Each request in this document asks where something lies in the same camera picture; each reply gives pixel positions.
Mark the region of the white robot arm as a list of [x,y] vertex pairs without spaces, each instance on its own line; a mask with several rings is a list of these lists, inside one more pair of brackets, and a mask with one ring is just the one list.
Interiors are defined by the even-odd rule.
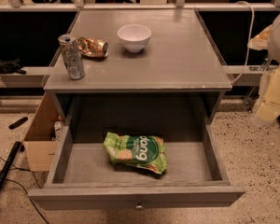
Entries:
[[279,62],[276,69],[262,75],[259,98],[253,107],[253,123],[265,126],[280,116],[280,14],[272,25],[253,37],[248,46],[254,50],[268,50],[269,58]]

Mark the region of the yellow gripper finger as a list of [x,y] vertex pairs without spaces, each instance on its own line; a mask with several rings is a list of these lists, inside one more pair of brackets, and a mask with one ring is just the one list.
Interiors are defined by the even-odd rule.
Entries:
[[280,116],[280,67],[266,71],[260,78],[259,98],[253,109],[252,123],[266,126]]
[[269,25],[263,29],[258,35],[251,38],[248,47],[254,50],[263,50],[268,48],[268,39],[272,26]]

